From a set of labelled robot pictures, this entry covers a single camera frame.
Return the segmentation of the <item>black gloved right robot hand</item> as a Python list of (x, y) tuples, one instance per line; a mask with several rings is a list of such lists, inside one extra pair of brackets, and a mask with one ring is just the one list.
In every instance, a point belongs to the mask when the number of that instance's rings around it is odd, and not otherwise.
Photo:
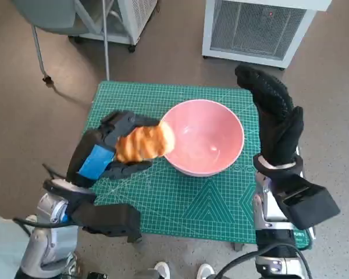
[(287, 87), (275, 76), (245, 64), (235, 68), (235, 75), (258, 111), (261, 156), (274, 167), (292, 166), (304, 129), (303, 108), (294, 106)]

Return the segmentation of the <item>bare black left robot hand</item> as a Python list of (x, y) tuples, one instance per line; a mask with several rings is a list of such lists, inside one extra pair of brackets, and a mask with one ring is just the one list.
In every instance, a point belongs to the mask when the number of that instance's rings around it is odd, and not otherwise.
[(137, 127), (157, 126), (159, 120), (135, 114), (129, 110), (115, 110), (106, 115), (97, 128), (88, 129), (73, 152), (66, 173), (66, 181), (83, 188), (91, 188), (102, 177), (118, 180), (149, 169), (152, 162), (123, 163), (117, 159), (116, 143)]

